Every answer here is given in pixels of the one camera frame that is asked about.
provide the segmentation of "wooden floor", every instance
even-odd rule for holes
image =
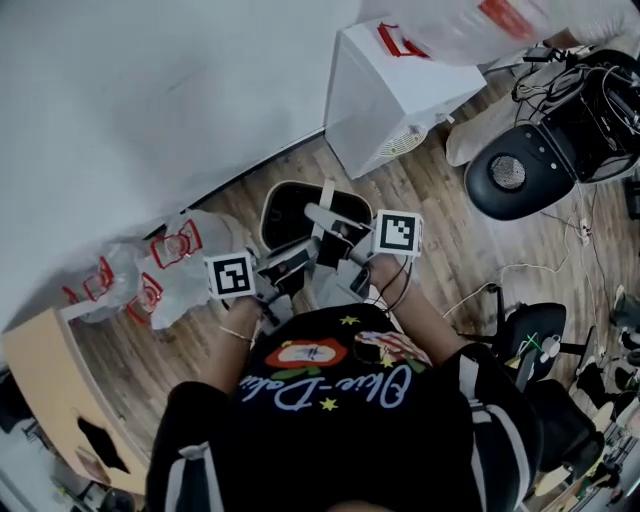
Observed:
[[[494,76],[490,81],[490,87],[456,114],[458,120],[486,108],[513,84],[509,75]],[[497,222],[477,212],[463,190],[462,169],[451,168],[445,160],[447,134],[447,127],[439,127],[411,154],[355,182],[349,181],[320,137],[225,188],[200,207],[235,216],[257,242],[262,206],[272,185],[282,180],[322,184],[326,177],[333,178],[338,190],[360,194],[374,211],[388,208],[423,215],[424,251],[416,268],[425,295],[442,313],[487,281],[502,276],[508,306],[517,302],[562,303],[568,310],[564,341],[584,343],[590,326],[597,321],[600,339],[615,355],[617,334],[608,323],[604,289],[606,286],[609,300],[613,300],[618,284],[636,289],[640,250],[638,229],[627,218],[621,184],[600,185],[594,208],[594,238],[606,279],[596,263],[593,245],[583,248],[572,229],[567,233],[570,256],[557,273],[535,268],[511,268],[501,273],[499,269],[505,265],[518,263],[558,269],[567,257],[565,225],[541,214]],[[583,207],[576,189],[546,212],[566,219],[577,208],[574,218],[579,222],[583,208],[583,215],[589,218],[595,188],[584,186],[581,190]],[[481,293],[449,319],[461,331],[491,333],[494,300],[494,296]],[[76,339],[93,375],[145,452],[150,453],[168,392],[196,375],[219,314],[210,303],[162,332],[141,327],[125,314],[97,325],[75,324]],[[576,364],[575,356],[562,356],[553,376],[568,387]]]

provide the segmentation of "ventilation grille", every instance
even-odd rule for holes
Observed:
[[[517,158],[508,155],[496,157],[491,162],[493,181],[506,190],[522,186],[526,177],[524,165]]]
[[[389,158],[404,155],[416,149],[426,138],[427,130],[410,126],[402,135],[387,142],[378,153],[378,156]]]

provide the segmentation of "white plastic bag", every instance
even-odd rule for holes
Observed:
[[[406,39],[429,57],[484,64],[572,26],[598,23],[631,0],[388,0]]]
[[[142,244],[137,240],[106,244],[96,264],[68,274],[62,292],[69,304],[105,301],[104,307],[84,315],[82,320],[88,323],[101,322],[116,314],[135,297],[138,287],[135,260],[141,254]]]
[[[229,215],[188,210],[171,218],[165,236],[152,240],[149,255],[136,262],[138,308],[130,304],[130,314],[144,321],[141,308],[150,314],[153,329],[170,327],[189,309],[209,301],[203,257],[238,252],[247,245],[253,245],[247,230]]]

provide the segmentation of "white cabinet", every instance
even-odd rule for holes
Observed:
[[[486,84],[475,66],[392,56],[378,33],[383,22],[393,25],[373,20],[338,40],[326,139],[352,179],[415,149]]]

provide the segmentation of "chair backrest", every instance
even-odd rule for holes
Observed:
[[[540,470],[570,466],[583,476],[604,449],[604,436],[580,410],[562,384],[554,380],[530,383],[525,396],[542,421],[544,444]]]
[[[517,355],[527,336],[537,334],[535,341],[539,343],[554,334],[562,338],[566,323],[567,308],[562,304],[541,302],[520,306],[507,318],[492,350],[498,361],[504,363]]]
[[[485,215],[515,220],[566,196],[574,179],[537,126],[523,123],[494,139],[469,164],[465,187]]]

